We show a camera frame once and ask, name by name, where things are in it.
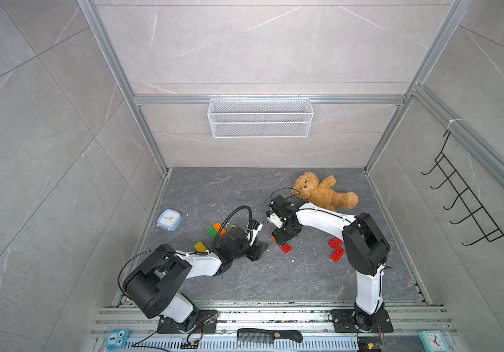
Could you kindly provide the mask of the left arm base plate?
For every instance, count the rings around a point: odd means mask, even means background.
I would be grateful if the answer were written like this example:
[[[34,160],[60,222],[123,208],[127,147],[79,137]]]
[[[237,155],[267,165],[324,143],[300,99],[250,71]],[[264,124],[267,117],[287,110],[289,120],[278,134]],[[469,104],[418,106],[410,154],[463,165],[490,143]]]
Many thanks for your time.
[[[161,316],[157,331],[159,334],[189,334],[191,331],[213,334],[216,332],[218,316],[219,312],[214,309],[196,310],[182,323]]]

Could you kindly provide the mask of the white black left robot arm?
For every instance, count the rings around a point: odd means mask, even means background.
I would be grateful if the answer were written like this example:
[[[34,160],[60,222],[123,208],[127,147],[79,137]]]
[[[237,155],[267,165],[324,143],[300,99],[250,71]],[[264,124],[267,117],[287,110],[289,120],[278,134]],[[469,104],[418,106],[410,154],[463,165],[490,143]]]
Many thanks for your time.
[[[231,228],[209,252],[177,252],[163,244],[135,268],[120,289],[146,318],[169,318],[180,327],[195,325],[199,309],[179,290],[193,277],[215,277],[231,268],[240,258],[260,259],[268,244],[257,240],[263,224],[253,220],[250,230]]]

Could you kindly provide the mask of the red small lego brick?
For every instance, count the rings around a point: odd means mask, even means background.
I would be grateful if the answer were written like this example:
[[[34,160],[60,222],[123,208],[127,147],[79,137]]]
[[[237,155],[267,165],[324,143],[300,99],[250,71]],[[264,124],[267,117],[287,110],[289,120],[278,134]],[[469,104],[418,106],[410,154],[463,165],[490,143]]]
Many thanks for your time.
[[[282,250],[285,254],[288,254],[288,253],[290,253],[290,252],[291,252],[292,247],[286,243],[285,245],[281,246],[281,250]]]

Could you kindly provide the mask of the red long lego brick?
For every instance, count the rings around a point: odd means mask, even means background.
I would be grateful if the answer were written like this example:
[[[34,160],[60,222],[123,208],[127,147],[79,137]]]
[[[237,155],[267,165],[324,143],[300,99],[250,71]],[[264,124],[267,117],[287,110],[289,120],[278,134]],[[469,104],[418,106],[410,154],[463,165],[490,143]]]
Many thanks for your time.
[[[343,257],[344,253],[345,250],[341,246],[337,246],[337,248],[335,248],[334,252],[331,255],[331,260],[334,263],[338,263],[340,259]]]

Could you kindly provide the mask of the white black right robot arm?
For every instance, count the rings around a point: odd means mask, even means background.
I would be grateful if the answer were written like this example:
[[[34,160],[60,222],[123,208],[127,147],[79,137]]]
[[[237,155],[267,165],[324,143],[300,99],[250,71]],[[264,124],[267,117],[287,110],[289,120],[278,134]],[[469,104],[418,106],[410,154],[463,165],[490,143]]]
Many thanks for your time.
[[[340,214],[277,196],[270,201],[267,220],[276,226],[272,237],[279,246],[285,246],[303,227],[313,227],[342,241],[357,275],[354,312],[358,323],[370,325],[382,315],[382,278],[391,246],[369,214]]]

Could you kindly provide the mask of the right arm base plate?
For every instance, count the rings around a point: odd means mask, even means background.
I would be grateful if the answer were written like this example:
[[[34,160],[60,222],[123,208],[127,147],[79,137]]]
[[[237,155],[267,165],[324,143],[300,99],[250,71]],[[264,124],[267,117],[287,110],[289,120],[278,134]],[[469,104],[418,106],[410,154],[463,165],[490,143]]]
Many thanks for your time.
[[[360,309],[332,309],[329,320],[336,333],[392,333],[391,318],[384,307],[369,315]]]

